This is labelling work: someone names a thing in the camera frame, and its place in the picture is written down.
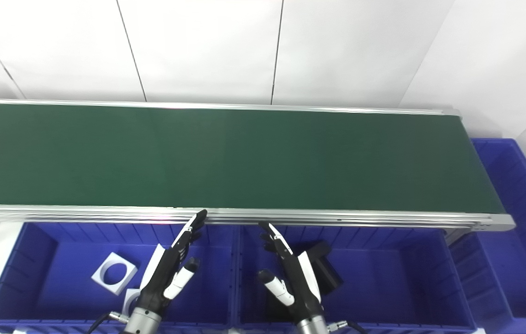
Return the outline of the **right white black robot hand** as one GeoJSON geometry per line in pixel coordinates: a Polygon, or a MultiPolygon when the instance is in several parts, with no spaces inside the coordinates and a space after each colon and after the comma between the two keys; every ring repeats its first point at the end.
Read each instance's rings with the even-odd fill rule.
{"type": "Polygon", "coordinates": [[[302,321],[311,322],[314,317],[323,315],[320,292],[313,291],[318,286],[312,266],[302,262],[305,254],[296,256],[273,224],[259,222],[258,226],[264,231],[261,239],[265,241],[265,248],[276,253],[285,279],[279,279],[268,269],[260,270],[257,279],[288,309],[295,325],[302,321]]]}

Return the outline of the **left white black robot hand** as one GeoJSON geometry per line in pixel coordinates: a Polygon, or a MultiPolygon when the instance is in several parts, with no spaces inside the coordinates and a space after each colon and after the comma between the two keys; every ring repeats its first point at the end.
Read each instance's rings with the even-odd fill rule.
{"type": "Polygon", "coordinates": [[[205,225],[207,210],[197,212],[183,226],[170,247],[165,250],[150,281],[141,289],[135,304],[137,308],[162,315],[170,302],[180,294],[200,267],[201,260],[191,257],[185,260],[189,247],[197,240],[199,230],[205,225]]]}

